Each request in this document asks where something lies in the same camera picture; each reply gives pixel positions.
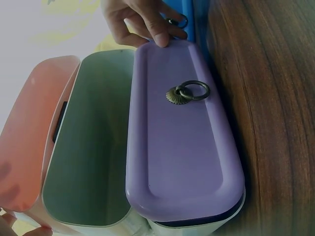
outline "purple box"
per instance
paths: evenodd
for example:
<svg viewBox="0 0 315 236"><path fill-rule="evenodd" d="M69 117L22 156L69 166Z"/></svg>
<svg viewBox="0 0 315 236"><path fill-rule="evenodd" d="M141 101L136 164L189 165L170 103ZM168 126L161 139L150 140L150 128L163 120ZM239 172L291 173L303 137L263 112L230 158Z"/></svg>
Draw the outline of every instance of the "purple box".
<svg viewBox="0 0 315 236"><path fill-rule="evenodd" d="M210 95L184 105L166 98L191 80L208 85ZM198 85L187 88L194 96L205 93ZM126 195L140 215L167 227L224 221L244 203L235 141L214 80L191 42L173 40L166 48L150 42L135 53Z"/></svg>

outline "brass ring handle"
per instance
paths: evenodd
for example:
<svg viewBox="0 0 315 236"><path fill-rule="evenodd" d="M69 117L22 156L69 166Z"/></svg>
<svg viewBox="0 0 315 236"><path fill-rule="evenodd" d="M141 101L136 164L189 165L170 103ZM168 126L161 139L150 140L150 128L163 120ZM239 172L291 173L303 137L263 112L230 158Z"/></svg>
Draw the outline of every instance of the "brass ring handle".
<svg viewBox="0 0 315 236"><path fill-rule="evenodd" d="M184 21L185 21L185 23L184 23L183 26L180 26L180 23L181 23L181 22L178 22L178 21L176 21L176 20L174 20L174 19L166 18L166 20L168 21L168 23L170 23L170 24L172 24L172 25L175 25L175 26L178 26L178 27L181 28L181 29L184 29L184 28L186 28L186 26L188 25L188 18L187 18L187 16L185 16L184 14L181 14L181 15L183 16Z"/></svg>
<svg viewBox="0 0 315 236"><path fill-rule="evenodd" d="M199 86L202 86L205 88L206 92L203 94L203 95L200 95L200 96L193 96L193 95L190 95L190 94L187 94L185 93L185 90L183 89L180 89L179 90L179 93L180 95L187 99L187 100L190 100L190 101L199 101L199 100L202 100L202 99L205 99L207 98L209 95L210 95L210 88L209 86L204 83L204 82L201 82L201 81L198 81L198 80L189 80L189 81L186 81L184 83L181 84L181 87L185 88L186 86L188 85L199 85Z"/></svg>

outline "storage box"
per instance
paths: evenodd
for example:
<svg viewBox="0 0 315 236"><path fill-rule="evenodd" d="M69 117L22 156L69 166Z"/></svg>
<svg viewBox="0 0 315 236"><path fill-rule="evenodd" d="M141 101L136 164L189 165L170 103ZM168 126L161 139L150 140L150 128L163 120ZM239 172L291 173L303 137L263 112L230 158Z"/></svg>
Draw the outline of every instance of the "storage box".
<svg viewBox="0 0 315 236"><path fill-rule="evenodd" d="M0 136L0 206L67 235L143 235L125 195L132 50L40 63Z"/></svg>
<svg viewBox="0 0 315 236"><path fill-rule="evenodd" d="M135 53L126 194L157 236L207 236L245 200L244 174L216 85L197 46Z"/></svg>

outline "hand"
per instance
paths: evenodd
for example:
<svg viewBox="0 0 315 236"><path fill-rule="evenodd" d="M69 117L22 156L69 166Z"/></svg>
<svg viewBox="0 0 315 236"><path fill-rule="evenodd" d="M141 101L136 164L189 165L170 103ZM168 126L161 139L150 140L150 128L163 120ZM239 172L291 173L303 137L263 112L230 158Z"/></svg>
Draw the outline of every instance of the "hand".
<svg viewBox="0 0 315 236"><path fill-rule="evenodd" d="M108 26L118 44L139 47L151 38L160 47L166 47L170 37L186 39L181 28L168 23L167 18L182 21L182 16L162 0L101 0L101 8ZM124 20L136 34L130 33Z"/></svg>
<svg viewBox="0 0 315 236"><path fill-rule="evenodd" d="M11 228L15 221L16 221L16 218L14 218L10 214L4 214L3 216L0 216L0 236L17 236ZM53 235L52 230L43 228L43 227L24 234L24 236L52 236L52 235Z"/></svg>

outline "metal ring pull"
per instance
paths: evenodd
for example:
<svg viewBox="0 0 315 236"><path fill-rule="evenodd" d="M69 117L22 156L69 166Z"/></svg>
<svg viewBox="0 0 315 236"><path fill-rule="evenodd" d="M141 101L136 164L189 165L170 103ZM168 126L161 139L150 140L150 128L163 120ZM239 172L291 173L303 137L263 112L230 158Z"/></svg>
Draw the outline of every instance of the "metal ring pull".
<svg viewBox="0 0 315 236"><path fill-rule="evenodd" d="M166 20L168 21L168 23L170 23L170 24L172 24L172 25L175 25L175 26L178 26L178 27L181 28L181 29L184 29L184 28L186 28L186 26L188 25L188 18L187 18L187 16L185 16L184 14L181 14L181 15L183 16L184 21L185 21L185 23L184 23L183 26L180 26L180 23L181 23L181 22L178 22L178 21L176 21L176 20L174 20L174 19L166 18Z"/></svg>
<svg viewBox="0 0 315 236"><path fill-rule="evenodd" d="M187 88L188 85L199 85L205 88L205 93L200 96L194 96L192 91ZM166 93L166 98L173 104L176 105L183 105L189 103L190 101L200 101L202 99L207 98L210 95L210 88L209 86L201 81L198 80L189 80L182 83L179 86L171 88Z"/></svg>

